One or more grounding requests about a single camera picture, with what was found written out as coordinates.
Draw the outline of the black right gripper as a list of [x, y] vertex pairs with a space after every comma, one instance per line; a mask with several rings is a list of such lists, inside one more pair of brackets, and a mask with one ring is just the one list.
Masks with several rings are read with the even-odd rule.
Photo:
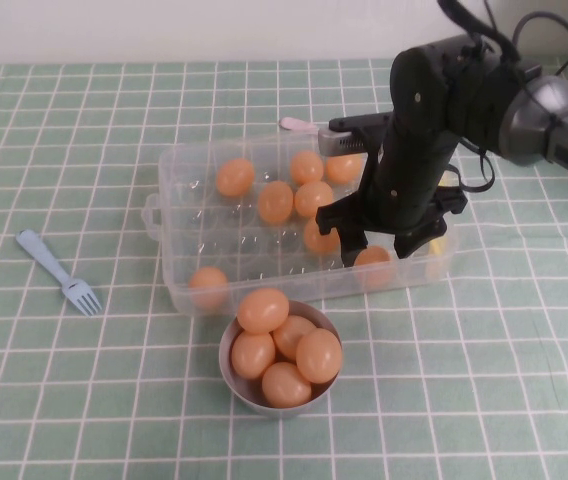
[[441, 187], [455, 142], [385, 142], [382, 155], [367, 160], [356, 192], [318, 209], [323, 234], [337, 229], [341, 260], [353, 266], [367, 248], [365, 231], [396, 235], [397, 257], [410, 257], [447, 232], [447, 213], [459, 214], [467, 204], [460, 186]]

